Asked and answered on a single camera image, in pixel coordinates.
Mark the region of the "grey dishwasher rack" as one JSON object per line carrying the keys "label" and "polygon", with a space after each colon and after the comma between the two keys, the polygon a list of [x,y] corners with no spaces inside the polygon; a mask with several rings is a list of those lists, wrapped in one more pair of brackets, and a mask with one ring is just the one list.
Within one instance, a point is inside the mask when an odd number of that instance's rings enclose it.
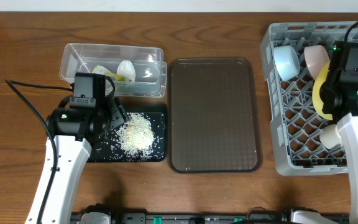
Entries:
{"label": "grey dishwasher rack", "polygon": [[[314,80],[306,67],[305,47],[322,45],[333,53],[336,41],[347,39],[358,43],[358,27],[350,30],[351,21],[273,23],[261,44],[262,69],[270,97],[272,120],[270,132],[275,167],[284,176],[334,175],[347,172],[346,154],[342,146],[325,148],[319,135],[331,124],[314,109]],[[293,47],[300,72],[289,81],[280,78],[273,51],[281,46]]]}

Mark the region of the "white tissue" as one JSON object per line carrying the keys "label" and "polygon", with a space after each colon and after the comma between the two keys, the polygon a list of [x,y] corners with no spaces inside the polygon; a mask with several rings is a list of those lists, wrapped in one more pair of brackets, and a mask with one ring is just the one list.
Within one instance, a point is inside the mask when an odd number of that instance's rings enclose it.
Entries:
{"label": "white tissue", "polygon": [[123,60],[119,64],[117,74],[123,77],[126,82],[134,82],[136,78],[135,68],[129,60]]}

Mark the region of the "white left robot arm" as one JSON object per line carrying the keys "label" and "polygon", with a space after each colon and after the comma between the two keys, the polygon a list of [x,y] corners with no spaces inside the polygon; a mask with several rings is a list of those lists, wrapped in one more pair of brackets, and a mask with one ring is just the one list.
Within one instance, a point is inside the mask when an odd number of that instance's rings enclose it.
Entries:
{"label": "white left robot arm", "polygon": [[128,120],[112,95],[67,96],[42,121],[45,162],[27,223],[68,223],[83,168],[94,142]]}

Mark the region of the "light blue bowl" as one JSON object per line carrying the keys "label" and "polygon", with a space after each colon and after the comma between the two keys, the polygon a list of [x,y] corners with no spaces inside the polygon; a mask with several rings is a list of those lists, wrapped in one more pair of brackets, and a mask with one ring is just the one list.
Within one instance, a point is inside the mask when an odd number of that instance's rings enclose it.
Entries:
{"label": "light blue bowl", "polygon": [[285,82],[296,77],[300,73],[300,63],[297,53],[290,45],[274,48],[273,61],[278,75]]}

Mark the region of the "green yellow snack wrapper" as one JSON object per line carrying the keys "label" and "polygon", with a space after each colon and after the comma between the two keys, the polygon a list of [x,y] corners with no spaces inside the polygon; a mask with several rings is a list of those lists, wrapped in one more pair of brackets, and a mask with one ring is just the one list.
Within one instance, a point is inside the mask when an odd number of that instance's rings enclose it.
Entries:
{"label": "green yellow snack wrapper", "polygon": [[102,65],[95,66],[92,73],[99,74],[99,75],[105,75],[107,77],[110,77],[113,81],[124,81],[125,80],[125,78],[123,76],[120,76],[118,74],[111,72],[110,70],[108,70],[107,68],[105,68]]}

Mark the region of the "brown serving tray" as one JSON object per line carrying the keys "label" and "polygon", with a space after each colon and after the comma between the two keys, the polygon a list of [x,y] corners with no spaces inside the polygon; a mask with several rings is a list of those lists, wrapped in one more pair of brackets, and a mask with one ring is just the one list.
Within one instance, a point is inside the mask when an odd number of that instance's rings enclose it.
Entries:
{"label": "brown serving tray", "polygon": [[247,59],[176,59],[168,81],[174,171],[249,173],[261,167],[254,74]]}

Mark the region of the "clear plastic waste bin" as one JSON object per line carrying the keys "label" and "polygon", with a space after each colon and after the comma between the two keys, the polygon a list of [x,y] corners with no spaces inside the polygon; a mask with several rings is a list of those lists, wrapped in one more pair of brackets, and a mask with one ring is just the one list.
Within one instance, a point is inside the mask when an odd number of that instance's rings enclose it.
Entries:
{"label": "clear plastic waste bin", "polygon": [[113,81],[115,87],[107,82],[107,93],[114,90],[117,96],[154,98],[165,95],[167,64],[163,61],[163,50],[157,47],[70,43],[63,52],[60,78],[72,84],[76,73],[92,73],[97,65],[117,74],[123,60],[132,62],[135,81]]}

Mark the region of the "white bowl with rice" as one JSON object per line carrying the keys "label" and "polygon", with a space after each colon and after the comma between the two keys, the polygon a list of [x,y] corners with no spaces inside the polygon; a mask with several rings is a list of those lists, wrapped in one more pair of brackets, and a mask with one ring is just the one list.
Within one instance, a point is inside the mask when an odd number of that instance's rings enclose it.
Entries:
{"label": "white bowl with rice", "polygon": [[323,67],[329,63],[329,55],[322,45],[305,47],[304,56],[310,75],[317,79]]}

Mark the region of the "white green cup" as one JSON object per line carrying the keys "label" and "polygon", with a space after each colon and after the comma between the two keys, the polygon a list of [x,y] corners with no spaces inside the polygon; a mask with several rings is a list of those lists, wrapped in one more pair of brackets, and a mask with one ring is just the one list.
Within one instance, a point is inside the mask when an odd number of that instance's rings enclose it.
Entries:
{"label": "white green cup", "polygon": [[321,144],[327,148],[332,149],[342,145],[342,139],[339,135],[339,131],[336,124],[331,124],[324,127],[319,135]]}

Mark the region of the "yellow plate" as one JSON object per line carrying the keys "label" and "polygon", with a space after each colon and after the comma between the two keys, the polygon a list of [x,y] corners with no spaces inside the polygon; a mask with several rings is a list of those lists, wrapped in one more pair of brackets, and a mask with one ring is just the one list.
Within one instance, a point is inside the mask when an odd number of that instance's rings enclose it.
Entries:
{"label": "yellow plate", "polygon": [[323,83],[327,79],[327,75],[329,72],[329,64],[330,64],[330,61],[328,61],[328,63],[326,63],[326,65],[321,69],[316,80],[314,81],[313,91],[312,91],[312,102],[313,102],[314,110],[318,113],[318,115],[320,117],[322,117],[326,120],[332,121],[333,120],[332,114],[323,113],[324,103],[323,103],[323,101],[320,97],[320,93],[319,93]]}

